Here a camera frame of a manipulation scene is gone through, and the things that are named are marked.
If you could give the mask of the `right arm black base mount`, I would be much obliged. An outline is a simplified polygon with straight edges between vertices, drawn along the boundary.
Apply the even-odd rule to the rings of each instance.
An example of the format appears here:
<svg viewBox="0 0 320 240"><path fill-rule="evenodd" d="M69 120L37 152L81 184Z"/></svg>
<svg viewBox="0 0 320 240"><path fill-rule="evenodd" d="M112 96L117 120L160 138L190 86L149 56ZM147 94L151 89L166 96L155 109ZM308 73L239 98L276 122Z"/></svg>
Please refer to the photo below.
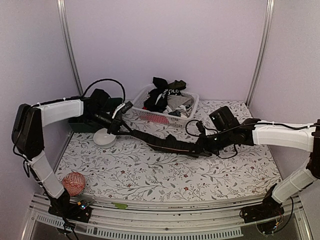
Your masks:
<svg viewBox="0 0 320 240"><path fill-rule="evenodd" d="M280 217L284 212L281 203L278 203L272 197L267 197L262 200L262 203L241 208L239 216L245 223L252 223L273 217Z"/></svg>

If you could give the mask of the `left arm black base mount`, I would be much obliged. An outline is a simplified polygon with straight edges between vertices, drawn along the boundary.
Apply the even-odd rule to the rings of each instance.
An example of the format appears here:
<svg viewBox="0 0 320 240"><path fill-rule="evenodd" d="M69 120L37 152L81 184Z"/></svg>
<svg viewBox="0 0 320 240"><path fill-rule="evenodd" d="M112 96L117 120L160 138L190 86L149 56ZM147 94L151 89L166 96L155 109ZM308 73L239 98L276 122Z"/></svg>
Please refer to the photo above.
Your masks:
<svg viewBox="0 0 320 240"><path fill-rule="evenodd" d="M50 195L48 195L48 198L50 201L49 214L62 217L66 220L74 220L82 223L89 222L92 214L90 201L80 200L77 203L71 202L71 196L66 189L58 198Z"/></svg>

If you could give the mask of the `left robot arm white sleeves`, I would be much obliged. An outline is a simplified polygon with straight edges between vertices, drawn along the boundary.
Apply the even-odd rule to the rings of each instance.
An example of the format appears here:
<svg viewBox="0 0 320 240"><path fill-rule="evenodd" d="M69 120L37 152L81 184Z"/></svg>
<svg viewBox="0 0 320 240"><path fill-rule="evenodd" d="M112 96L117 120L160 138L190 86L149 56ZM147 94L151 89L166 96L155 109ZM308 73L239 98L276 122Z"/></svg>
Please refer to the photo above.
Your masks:
<svg viewBox="0 0 320 240"><path fill-rule="evenodd" d="M58 198L65 191L45 153L43 128L47 125L85 116L93 120L93 114L102 112L98 104L105 103L110 95L95 89L89 97L73 96L18 107L12 129L13 152L24 159L27 175L33 175L47 195Z"/></svg>

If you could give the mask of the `robot arm white sleeves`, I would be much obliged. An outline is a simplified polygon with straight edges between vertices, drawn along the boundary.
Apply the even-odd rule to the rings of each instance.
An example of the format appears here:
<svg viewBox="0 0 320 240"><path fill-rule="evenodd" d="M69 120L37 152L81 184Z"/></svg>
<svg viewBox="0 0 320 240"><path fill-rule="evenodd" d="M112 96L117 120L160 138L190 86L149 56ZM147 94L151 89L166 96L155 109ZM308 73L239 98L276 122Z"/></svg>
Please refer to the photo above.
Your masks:
<svg viewBox="0 0 320 240"><path fill-rule="evenodd" d="M264 205L281 205L292 195L320 179L320 124L288 124L250 118L241 128L248 129L247 139L254 145L293 148L309 153L303 165L270 188Z"/></svg>
<svg viewBox="0 0 320 240"><path fill-rule="evenodd" d="M110 95L95 89L89 97L73 96L18 107L12 129L13 152L24 159L27 175L33 175L47 195L58 198L65 191L45 153L43 128L47 125L85 116L93 120L93 114L102 112L98 104L105 103Z"/></svg>

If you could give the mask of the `black pinstriped underwear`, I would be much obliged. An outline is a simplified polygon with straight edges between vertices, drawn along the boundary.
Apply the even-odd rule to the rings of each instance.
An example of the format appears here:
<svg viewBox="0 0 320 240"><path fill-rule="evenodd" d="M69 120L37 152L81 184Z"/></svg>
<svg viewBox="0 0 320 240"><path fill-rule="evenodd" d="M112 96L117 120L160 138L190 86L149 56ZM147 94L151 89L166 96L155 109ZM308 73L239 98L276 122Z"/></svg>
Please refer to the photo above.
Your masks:
<svg viewBox="0 0 320 240"><path fill-rule="evenodd" d="M124 135L129 135L135 139L138 139L146 143L151 149L164 152L191 156L194 158L198 157L211 157L213 154L205 150L202 143L187 142L177 140L173 135L169 134L166 138L159 138L152 134L142 132L140 130L131 129L126 123L123 126L128 132L123 132Z"/></svg>

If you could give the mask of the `right robot arm white sleeves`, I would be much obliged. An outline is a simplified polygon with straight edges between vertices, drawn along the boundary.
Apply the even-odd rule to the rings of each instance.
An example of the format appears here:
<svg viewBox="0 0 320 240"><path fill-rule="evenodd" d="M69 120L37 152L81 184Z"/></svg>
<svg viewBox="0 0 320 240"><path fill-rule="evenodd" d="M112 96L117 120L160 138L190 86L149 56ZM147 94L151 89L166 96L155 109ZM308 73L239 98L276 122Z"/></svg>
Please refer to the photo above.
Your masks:
<svg viewBox="0 0 320 240"><path fill-rule="evenodd" d="M254 145L293 148L309 153L303 165L270 188L264 205L281 205L292 195L320 179L320 124L288 124L250 118L241 128L248 129L247 139Z"/></svg>

